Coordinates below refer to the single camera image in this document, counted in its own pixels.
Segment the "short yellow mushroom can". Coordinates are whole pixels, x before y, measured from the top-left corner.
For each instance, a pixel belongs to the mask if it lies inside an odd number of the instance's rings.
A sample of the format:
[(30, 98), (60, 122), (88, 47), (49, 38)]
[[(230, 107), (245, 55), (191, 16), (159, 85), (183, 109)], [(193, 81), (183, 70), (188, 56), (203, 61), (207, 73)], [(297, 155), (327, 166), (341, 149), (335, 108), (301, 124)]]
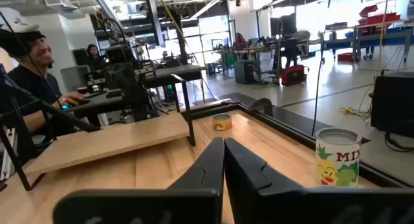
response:
[(232, 128), (232, 116), (221, 113), (212, 117), (212, 126), (215, 131), (226, 131)]

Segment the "dark grey desk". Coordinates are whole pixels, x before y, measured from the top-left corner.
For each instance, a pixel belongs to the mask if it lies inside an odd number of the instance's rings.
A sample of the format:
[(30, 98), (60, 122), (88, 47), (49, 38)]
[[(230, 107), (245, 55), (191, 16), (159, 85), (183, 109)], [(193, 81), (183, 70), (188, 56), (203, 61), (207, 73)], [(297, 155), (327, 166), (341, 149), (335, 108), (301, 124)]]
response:
[(109, 113), (125, 108), (125, 102), (121, 96), (107, 98), (106, 94), (101, 94), (92, 98), (85, 104), (74, 106), (66, 109), (66, 112), (72, 112), (77, 117), (86, 117), (89, 115)]

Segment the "grey monitor back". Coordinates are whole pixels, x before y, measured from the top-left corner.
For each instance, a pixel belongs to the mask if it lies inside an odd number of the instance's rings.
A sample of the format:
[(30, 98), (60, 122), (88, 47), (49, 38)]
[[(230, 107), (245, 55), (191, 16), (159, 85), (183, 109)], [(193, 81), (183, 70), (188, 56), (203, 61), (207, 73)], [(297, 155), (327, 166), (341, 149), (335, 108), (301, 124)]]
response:
[(77, 91), (79, 87), (87, 87), (85, 75), (90, 72), (88, 65), (64, 68), (60, 71), (67, 91)]

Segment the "person's hand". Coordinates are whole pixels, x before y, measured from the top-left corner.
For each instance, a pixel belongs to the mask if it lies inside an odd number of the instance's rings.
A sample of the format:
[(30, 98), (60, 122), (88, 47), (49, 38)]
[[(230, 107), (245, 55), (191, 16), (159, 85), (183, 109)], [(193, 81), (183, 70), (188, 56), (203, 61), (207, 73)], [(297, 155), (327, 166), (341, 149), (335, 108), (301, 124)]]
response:
[(69, 106), (78, 106), (80, 102), (83, 102), (84, 100), (85, 97), (77, 91), (69, 92), (59, 98), (61, 104)]

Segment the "white mixed fruit can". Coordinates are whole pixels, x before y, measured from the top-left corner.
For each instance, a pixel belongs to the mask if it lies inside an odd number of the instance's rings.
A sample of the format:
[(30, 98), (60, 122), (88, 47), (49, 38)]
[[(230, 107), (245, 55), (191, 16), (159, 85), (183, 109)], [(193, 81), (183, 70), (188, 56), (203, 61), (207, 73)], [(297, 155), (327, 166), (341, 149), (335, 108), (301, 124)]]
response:
[(316, 134), (316, 178), (322, 186), (356, 188), (362, 137), (348, 129), (323, 128)]

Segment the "black aluminium table frame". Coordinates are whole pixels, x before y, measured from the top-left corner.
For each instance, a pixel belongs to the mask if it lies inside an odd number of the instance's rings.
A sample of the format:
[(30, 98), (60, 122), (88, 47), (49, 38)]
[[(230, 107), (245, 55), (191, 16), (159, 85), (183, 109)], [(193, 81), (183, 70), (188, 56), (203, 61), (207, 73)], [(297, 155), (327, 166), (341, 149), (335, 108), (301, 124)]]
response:
[[(216, 102), (205, 103), (201, 106), (191, 107), (191, 119), (204, 118), (227, 111), (240, 110), (252, 118), (266, 124), (272, 129), (278, 130), (288, 137), (302, 143), (304, 146), (315, 150), (316, 137), (311, 135), (313, 121), (301, 115), (289, 111), (279, 111), (273, 106), (274, 116), (265, 115), (262, 111), (248, 111), (246, 105), (237, 99), (218, 100)], [(408, 166), (398, 166), (398, 169), (414, 170), (413, 162)], [(389, 171), (385, 165), (373, 164), (365, 158), (360, 159), (360, 175), (378, 186), (414, 188), (414, 172), (405, 177), (397, 175), (396, 172)]]

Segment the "blue workbench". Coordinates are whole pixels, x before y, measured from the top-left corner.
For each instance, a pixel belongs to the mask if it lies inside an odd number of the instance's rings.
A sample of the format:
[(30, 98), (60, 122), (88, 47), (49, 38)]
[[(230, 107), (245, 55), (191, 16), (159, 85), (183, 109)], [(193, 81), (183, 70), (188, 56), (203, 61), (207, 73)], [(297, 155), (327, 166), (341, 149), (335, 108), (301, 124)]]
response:
[(320, 36), (320, 52), (326, 50), (352, 49), (353, 62), (363, 59), (362, 49), (385, 46), (403, 46), (402, 61), (408, 58), (409, 49), (414, 46), (414, 18), (399, 19), (370, 25), (352, 27), (336, 27), (325, 30), (324, 33), (333, 33), (334, 36), (325, 40)]

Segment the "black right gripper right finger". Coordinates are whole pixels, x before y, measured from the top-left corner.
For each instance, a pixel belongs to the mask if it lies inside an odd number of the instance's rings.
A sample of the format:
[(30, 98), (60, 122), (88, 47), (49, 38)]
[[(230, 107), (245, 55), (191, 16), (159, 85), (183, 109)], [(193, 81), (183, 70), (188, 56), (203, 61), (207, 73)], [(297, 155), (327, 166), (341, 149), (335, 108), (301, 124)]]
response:
[(305, 188), (236, 140), (224, 142), (235, 224), (414, 224), (414, 188)]

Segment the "black computer case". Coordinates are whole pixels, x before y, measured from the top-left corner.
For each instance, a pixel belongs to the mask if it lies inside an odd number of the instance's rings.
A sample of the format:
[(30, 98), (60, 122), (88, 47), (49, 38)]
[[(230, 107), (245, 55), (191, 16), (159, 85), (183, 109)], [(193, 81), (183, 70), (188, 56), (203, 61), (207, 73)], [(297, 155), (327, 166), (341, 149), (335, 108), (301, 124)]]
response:
[(376, 79), (371, 126), (414, 138), (414, 72), (395, 72)]

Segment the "light wooden board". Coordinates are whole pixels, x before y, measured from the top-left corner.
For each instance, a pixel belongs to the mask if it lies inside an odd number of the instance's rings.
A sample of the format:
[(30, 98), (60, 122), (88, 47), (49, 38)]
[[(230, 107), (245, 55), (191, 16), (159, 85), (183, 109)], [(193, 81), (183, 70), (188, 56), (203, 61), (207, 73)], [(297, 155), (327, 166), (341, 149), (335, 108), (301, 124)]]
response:
[[(50, 146), (28, 168), (22, 168), (15, 150), (2, 128), (7, 115), (0, 115), (0, 138), (4, 142), (6, 151), (24, 189), (27, 191), (31, 191), (47, 172), (179, 138), (187, 138), (192, 146), (195, 145), (190, 109), (187, 109), (184, 115), (176, 112), (140, 122), (107, 126), (101, 129), (87, 124), (40, 99), (33, 98), (31, 104), (39, 108), (45, 118), (48, 118), (49, 115), (56, 115), (81, 130), (54, 139)], [(34, 183), (29, 183), (28, 175), (36, 176)]]

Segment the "black cabinet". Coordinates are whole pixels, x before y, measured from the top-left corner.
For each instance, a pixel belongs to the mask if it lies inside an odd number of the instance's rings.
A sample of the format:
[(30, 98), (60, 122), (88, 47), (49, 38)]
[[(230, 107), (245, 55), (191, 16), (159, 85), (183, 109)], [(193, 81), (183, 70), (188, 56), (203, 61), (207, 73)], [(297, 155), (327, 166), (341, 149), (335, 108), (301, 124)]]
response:
[(234, 65), (235, 81), (238, 84), (250, 85), (256, 83), (254, 74), (259, 70), (258, 61), (241, 60)]

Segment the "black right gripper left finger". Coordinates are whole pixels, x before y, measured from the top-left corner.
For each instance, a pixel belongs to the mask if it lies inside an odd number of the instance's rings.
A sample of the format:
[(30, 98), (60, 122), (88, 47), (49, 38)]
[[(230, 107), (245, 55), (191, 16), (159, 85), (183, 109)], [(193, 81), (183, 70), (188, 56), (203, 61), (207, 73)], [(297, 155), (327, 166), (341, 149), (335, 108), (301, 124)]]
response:
[(54, 207), (53, 224), (220, 224), (225, 147), (214, 138), (165, 189), (72, 192)]

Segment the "black computer mouse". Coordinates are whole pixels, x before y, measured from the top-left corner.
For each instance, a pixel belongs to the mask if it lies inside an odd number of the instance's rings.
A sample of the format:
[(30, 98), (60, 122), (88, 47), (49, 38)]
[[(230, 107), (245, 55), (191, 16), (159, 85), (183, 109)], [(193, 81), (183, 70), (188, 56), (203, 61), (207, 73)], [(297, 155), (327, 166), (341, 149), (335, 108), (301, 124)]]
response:
[(68, 110), (71, 109), (73, 107), (78, 107), (78, 106), (82, 106), (84, 104), (88, 104), (90, 102), (89, 99), (83, 99), (83, 100), (78, 100), (78, 105), (62, 105), (62, 110)]

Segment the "red tool case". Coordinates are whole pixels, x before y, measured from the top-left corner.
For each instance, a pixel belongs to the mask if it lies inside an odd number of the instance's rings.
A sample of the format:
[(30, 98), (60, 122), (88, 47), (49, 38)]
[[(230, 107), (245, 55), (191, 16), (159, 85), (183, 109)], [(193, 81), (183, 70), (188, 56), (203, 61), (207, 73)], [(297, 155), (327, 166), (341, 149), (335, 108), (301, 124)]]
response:
[(307, 75), (305, 74), (305, 66), (296, 65), (288, 67), (282, 72), (281, 83), (284, 86), (291, 86), (305, 82)]

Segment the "red storage bins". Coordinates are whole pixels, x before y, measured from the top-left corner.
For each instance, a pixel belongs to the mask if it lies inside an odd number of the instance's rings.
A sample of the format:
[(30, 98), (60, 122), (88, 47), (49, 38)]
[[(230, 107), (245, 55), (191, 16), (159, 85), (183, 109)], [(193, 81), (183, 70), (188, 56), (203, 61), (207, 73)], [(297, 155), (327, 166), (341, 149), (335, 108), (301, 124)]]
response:
[(376, 12), (378, 10), (377, 5), (371, 5), (363, 8), (359, 15), (361, 19), (358, 21), (359, 25), (370, 25), (374, 23), (381, 23), (383, 19), (385, 22), (389, 21), (396, 21), (400, 19), (400, 15), (396, 12), (388, 13), (388, 14), (379, 14), (375, 16), (369, 16), (369, 13)]

